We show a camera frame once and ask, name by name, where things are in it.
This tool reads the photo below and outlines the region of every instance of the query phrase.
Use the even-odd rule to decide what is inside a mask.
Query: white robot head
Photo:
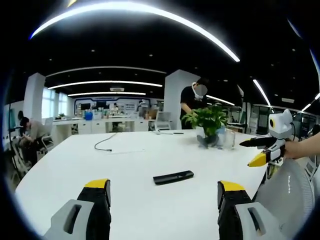
[[[269,132],[271,136],[277,139],[287,139],[292,133],[292,115],[289,109],[284,110],[283,113],[276,113],[269,115]]]

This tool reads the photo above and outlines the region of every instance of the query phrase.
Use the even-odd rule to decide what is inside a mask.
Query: vr headset
[[[192,91],[193,91],[193,93],[194,93],[194,97],[195,97],[195,99],[203,99],[204,98],[204,96],[200,96],[200,95],[198,95],[197,93],[196,93],[196,90],[194,89],[194,85],[195,84],[197,84],[196,82],[193,82],[192,83],[192,85],[191,85],[191,88],[192,88]]]

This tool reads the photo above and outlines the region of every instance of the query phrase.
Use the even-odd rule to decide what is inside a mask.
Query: green plant
[[[190,122],[192,128],[203,127],[207,137],[216,134],[221,126],[227,124],[227,115],[220,106],[209,106],[206,108],[193,109],[182,118],[185,122]]]

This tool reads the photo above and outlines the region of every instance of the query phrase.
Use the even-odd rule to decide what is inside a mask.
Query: black ceiling
[[[70,9],[91,2],[94,1],[78,0]],[[167,75],[181,69],[207,77],[210,95],[236,104],[241,102],[237,85],[250,102],[266,104],[253,79],[260,82],[270,103],[275,106],[302,109],[319,93],[318,74],[310,54],[310,48],[315,54],[319,49],[310,26],[312,7],[253,0],[139,2],[198,24],[226,44],[240,62],[235,62],[210,40],[180,23],[157,15],[125,11],[96,11],[73,16],[28,40],[38,26],[66,11],[67,1],[64,4],[37,1],[29,6],[29,17],[24,19],[20,35],[24,44],[19,50],[22,54],[16,64],[14,81],[25,86],[28,76],[36,72],[47,76],[75,68],[126,66],[166,74],[125,68],[88,69],[47,77],[45,85],[52,87],[99,80],[164,85]],[[295,34],[288,19],[303,39]],[[84,84],[56,90],[66,94],[106,92],[110,86],[114,85]],[[126,92],[164,97],[164,87],[115,85],[120,86]],[[24,93],[24,88],[14,91]],[[294,103],[283,102],[282,98],[294,99]],[[319,109],[317,101],[308,112],[319,114]]]

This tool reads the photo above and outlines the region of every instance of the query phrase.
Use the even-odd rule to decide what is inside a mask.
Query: black remote control
[[[163,176],[154,176],[153,180],[156,185],[170,184],[185,179],[190,179],[194,176],[192,171],[182,171],[177,173],[172,173]]]

